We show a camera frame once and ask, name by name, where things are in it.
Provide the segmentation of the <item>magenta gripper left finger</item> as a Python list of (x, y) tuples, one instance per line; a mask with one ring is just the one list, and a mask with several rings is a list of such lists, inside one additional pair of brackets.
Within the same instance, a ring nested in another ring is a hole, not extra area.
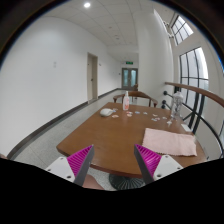
[(82, 186), (93, 156), (94, 146), (90, 145), (68, 157), (57, 158), (46, 171)]

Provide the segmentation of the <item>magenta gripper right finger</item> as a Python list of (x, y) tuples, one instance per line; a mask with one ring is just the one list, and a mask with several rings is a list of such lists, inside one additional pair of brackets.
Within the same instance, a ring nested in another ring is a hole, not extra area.
[(145, 184), (164, 178), (182, 169), (182, 166), (169, 155), (159, 155), (141, 145), (134, 145), (134, 155)]

